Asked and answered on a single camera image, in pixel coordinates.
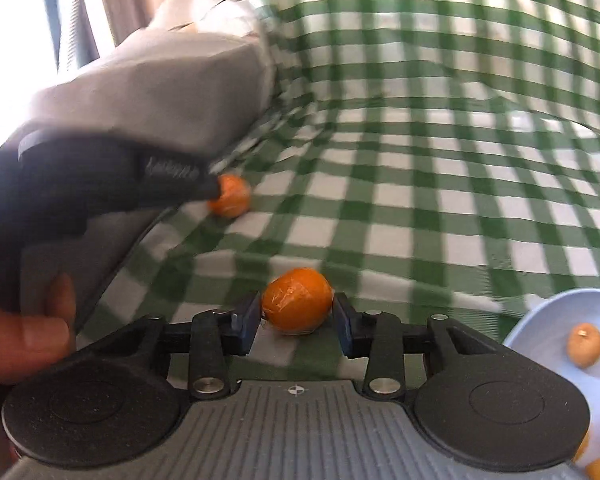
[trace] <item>gray ribbed plate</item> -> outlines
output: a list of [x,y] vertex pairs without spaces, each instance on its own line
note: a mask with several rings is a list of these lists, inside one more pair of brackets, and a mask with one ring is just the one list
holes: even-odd
[[99,470],[67,471],[21,460],[5,480],[584,480],[562,464],[498,474],[431,447],[392,402],[350,381],[244,381],[223,400],[194,404],[166,442]]

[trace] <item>human hand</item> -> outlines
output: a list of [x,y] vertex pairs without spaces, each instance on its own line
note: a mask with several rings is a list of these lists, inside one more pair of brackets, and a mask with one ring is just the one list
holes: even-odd
[[75,291],[68,274],[47,289],[44,315],[0,310],[0,383],[15,384],[75,349]]

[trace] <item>checkered cloth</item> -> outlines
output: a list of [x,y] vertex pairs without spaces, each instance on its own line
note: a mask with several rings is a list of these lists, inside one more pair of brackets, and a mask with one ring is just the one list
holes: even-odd
[[[271,110],[226,162],[252,211],[174,212],[84,338],[189,320],[301,266],[359,310],[443,312],[497,339],[541,298],[600,287],[600,0],[252,1],[278,67]],[[363,367],[326,328],[264,328],[232,362],[244,378]]]

